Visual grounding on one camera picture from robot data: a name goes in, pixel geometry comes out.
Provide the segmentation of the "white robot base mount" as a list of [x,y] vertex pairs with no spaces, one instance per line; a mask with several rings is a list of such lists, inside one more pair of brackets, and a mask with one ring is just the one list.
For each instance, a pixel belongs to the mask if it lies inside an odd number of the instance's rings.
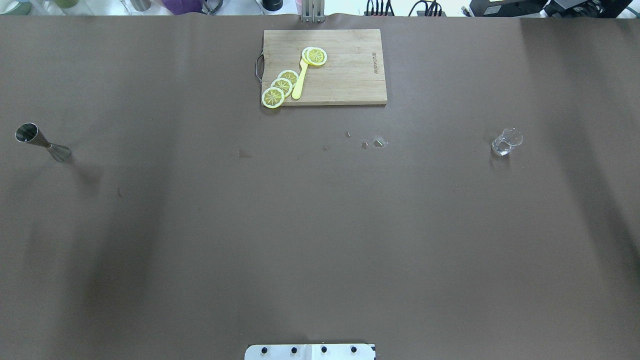
[[253,344],[244,353],[245,360],[375,360],[374,344],[307,343]]

